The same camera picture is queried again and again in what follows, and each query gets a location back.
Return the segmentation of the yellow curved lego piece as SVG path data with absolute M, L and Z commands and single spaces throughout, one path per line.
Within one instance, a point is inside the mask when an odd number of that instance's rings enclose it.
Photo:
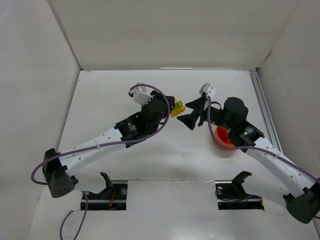
M 178 106 L 178 107 L 175 107 L 171 113 L 170 113 L 170 116 L 172 118 L 175 118 L 176 116 L 180 115 L 181 113 L 183 113 L 184 111 L 186 110 L 186 107 L 185 106 Z

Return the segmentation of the lime green long lego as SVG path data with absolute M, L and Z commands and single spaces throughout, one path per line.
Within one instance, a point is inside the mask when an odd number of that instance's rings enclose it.
M 176 112 L 184 112 L 185 107 L 183 105 L 183 102 L 181 100 L 180 101 L 175 100 L 175 105 L 173 110 Z

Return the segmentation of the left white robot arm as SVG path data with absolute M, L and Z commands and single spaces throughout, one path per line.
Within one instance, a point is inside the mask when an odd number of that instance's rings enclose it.
M 168 121 L 177 100 L 144 86 L 129 91 L 132 100 L 141 106 L 140 111 L 116 123 L 99 136 L 58 153 L 54 148 L 44 153 L 42 173 L 53 198 L 61 198 L 73 190 L 106 195 L 111 192 L 111 181 L 105 172 L 102 180 L 79 180 L 76 174 L 87 165 L 114 152 L 122 151 L 156 135 Z

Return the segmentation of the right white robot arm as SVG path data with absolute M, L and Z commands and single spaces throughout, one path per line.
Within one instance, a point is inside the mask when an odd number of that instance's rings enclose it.
M 316 218 L 320 211 L 319 178 L 294 164 L 247 121 L 249 110 L 241 99 L 229 97 L 219 108 L 214 104 L 210 96 L 202 96 L 186 104 L 192 109 L 190 114 L 177 119 L 190 130 L 204 122 L 210 129 L 213 125 L 226 129 L 231 149 L 239 149 L 257 160 L 282 182 L 285 190 L 275 189 L 274 193 L 292 217 L 303 224 Z

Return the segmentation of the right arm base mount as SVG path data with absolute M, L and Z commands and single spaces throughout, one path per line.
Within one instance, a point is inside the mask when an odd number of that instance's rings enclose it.
M 215 196 L 219 210 L 264 210 L 261 197 L 247 194 L 242 186 L 252 173 L 242 171 L 232 180 L 216 180 Z

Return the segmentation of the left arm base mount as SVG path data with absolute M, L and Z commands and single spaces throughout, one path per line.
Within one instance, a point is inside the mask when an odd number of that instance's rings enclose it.
M 111 180 L 101 172 L 103 189 L 98 193 L 87 192 L 88 211 L 125 211 L 127 209 L 127 180 Z

